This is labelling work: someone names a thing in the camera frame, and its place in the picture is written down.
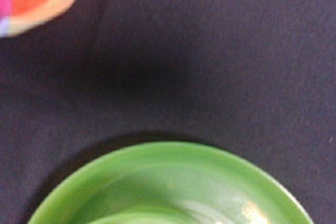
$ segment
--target green dish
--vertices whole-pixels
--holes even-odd
[[[313,224],[271,176],[233,154],[155,142],[104,155],[62,182],[28,224]]]

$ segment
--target dark fabric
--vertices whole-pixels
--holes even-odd
[[[336,222],[335,0],[77,0],[0,57],[0,223],[102,153],[178,139],[162,132],[248,159]]]

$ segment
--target navy cloth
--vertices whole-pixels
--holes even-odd
[[[335,80],[335,0],[77,0],[0,40],[0,223],[100,154],[179,136],[335,223]]]

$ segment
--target jadeite bowl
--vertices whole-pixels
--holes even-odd
[[[155,142],[104,155],[62,182],[28,224],[313,224],[271,176],[233,154]]]

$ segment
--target green bowl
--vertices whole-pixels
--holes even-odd
[[[313,224],[261,169],[194,143],[127,147],[79,169],[28,224]]]

